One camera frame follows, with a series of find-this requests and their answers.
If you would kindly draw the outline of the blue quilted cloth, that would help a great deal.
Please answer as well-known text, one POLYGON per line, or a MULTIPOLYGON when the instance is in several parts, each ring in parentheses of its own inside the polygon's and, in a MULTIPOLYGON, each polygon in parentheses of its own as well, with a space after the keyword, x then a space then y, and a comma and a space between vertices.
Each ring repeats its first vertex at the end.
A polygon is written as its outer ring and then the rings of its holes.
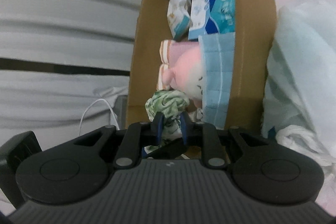
POLYGON ((205 69, 203 121, 218 129, 225 127, 234 70, 235 33, 199 37, 205 69))

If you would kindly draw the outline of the light blue plastic bag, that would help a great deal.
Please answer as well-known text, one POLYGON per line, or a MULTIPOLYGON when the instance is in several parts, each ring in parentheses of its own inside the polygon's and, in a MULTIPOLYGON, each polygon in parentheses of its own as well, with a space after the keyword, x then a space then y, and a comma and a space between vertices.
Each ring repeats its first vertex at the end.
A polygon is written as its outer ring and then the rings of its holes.
POLYGON ((278 12, 261 132, 335 163, 335 0, 295 0, 278 12))

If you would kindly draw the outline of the green floral scrunchie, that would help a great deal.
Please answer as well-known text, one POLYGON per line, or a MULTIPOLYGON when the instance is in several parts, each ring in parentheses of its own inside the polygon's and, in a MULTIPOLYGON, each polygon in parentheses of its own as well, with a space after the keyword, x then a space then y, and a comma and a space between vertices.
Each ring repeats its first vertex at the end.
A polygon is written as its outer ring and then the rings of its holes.
POLYGON ((169 142, 181 138, 180 115, 190 104, 187 95, 178 90, 159 90, 146 101, 145 108, 149 120, 154 120, 157 112, 164 115, 162 140, 159 146, 149 145, 144 148, 145 153, 154 152, 169 142))

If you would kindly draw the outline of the pink plush toy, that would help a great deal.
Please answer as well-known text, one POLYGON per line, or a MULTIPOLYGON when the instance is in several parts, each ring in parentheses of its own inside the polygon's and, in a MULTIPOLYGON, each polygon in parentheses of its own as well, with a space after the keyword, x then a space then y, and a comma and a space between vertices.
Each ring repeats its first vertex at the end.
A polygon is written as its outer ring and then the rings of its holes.
POLYGON ((162 83, 181 91, 197 108, 202 108, 205 88, 205 69, 200 46, 185 51, 172 67, 162 73, 162 83))

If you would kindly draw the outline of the white teal tissue pack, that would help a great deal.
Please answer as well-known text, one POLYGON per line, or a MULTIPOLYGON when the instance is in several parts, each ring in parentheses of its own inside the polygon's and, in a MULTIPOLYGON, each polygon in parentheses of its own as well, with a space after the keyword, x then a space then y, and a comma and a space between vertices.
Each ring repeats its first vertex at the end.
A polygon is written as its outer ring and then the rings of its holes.
POLYGON ((174 40, 180 40, 189 30, 191 0, 169 0, 167 22, 174 40))

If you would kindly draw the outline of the blue white tissue pack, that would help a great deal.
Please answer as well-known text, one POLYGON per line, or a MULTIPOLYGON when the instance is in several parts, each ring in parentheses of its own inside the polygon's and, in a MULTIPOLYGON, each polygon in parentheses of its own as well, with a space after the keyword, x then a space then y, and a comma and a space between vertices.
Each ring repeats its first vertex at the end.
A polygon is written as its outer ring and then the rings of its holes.
POLYGON ((235 32, 235 0, 192 0, 188 39, 235 32))

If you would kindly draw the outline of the brown cardboard box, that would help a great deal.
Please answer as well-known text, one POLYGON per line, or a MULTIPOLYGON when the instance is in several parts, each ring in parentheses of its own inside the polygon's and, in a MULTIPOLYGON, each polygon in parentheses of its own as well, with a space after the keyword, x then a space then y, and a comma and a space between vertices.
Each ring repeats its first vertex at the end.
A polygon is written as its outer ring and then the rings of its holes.
POLYGON ((188 95, 202 108, 203 120, 220 129, 261 130, 266 61, 276 29, 274 0, 234 0, 235 28, 201 35, 193 49, 162 68, 161 43, 172 33, 170 0, 142 0, 130 71, 126 123, 149 119, 145 105, 165 85, 191 85, 188 95))

